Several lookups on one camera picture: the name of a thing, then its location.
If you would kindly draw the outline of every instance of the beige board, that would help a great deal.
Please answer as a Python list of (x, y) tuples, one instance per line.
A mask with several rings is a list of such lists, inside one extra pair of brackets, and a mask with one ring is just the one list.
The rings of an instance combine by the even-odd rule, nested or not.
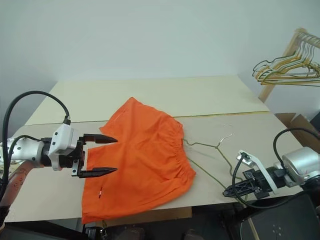
[[(277, 161), (272, 143), (275, 135), (285, 126), (271, 113), (251, 113), (236, 115), (218, 115), (203, 117), (178, 117), (183, 124), (185, 138), (190, 142), (217, 144), (224, 136), (233, 135), (224, 140), (221, 150), (236, 165), (235, 156), (240, 149), (258, 157), (266, 167)], [(99, 127), (105, 122), (80, 122), (72, 126), (81, 134), (98, 134)], [(50, 137), (59, 124), (41, 124), (23, 126), (15, 136), (28, 134), (36, 138)], [(283, 135), (278, 142), (280, 154), (301, 148), (291, 133)], [(210, 147), (186, 146), (188, 157), (204, 167), (224, 185), (231, 184), (229, 166), (219, 153)], [(190, 206), (221, 204), (234, 202), (233, 198), (222, 195), (223, 188), (194, 164), (196, 176), (190, 190), (156, 209), (171, 209)], [(238, 173), (242, 176), (245, 166)], [(27, 176), (24, 185), (11, 207), (7, 222), (68, 219), (81, 217), (81, 200), (84, 179), (71, 177), (71, 169), (53, 171), (51, 167), (33, 169)], [(300, 191), (299, 187), (280, 189), (278, 196), (292, 195)]]
[[(130, 97), (173, 117), (269, 111), (236, 75), (60, 81), (50, 93), (67, 106), (73, 122), (107, 121)], [(64, 116), (47, 97), (26, 125), (61, 123)]]

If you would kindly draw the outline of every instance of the white wall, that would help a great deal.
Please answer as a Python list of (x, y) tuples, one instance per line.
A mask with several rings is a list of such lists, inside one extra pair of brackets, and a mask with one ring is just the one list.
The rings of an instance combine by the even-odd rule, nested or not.
[[(25, 44), (28, 36), (19, 36), (20, 29), (16, 29), (14, 23), (17, 16), (13, 9), (9, 10), (6, 2), (0, 0), (0, 142), (3, 117), (10, 102), (26, 91), (49, 92), (57, 82), (52, 74), (29, 61), (32, 54), (28, 55), (24, 50), (29, 47)], [(9, 137), (25, 124), (43, 99), (43, 96), (28, 96), (14, 107), (9, 121)]]
[[(298, 27), (320, 36), (318, 0), (0, 3), (0, 58), (15, 71), (37, 72), (39, 83), (238, 74), (258, 93), (257, 62), (281, 56)], [(308, 117), (319, 110), (318, 89), (291, 88), (294, 99), (289, 87), (276, 87), (271, 110)], [(284, 93), (290, 100), (279, 102)]]

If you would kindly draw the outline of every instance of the orange shorts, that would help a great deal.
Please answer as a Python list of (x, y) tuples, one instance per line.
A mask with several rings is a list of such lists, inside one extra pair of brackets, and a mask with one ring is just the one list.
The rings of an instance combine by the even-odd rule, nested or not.
[(196, 173), (183, 148), (183, 126), (165, 112), (131, 97), (100, 130), (118, 142), (89, 149), (87, 169), (118, 170), (85, 179), (82, 223), (151, 210), (192, 185)]

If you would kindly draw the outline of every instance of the cardboard box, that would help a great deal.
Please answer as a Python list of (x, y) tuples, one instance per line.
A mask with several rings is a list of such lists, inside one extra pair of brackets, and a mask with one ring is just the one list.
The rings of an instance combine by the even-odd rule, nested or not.
[[(305, 128), (318, 133), (316, 128), (301, 114), (296, 113), (276, 113), (275, 116), (289, 128)], [(311, 134), (304, 131), (292, 131), (292, 134), (304, 147), (309, 147), (320, 154), (320, 141)]]

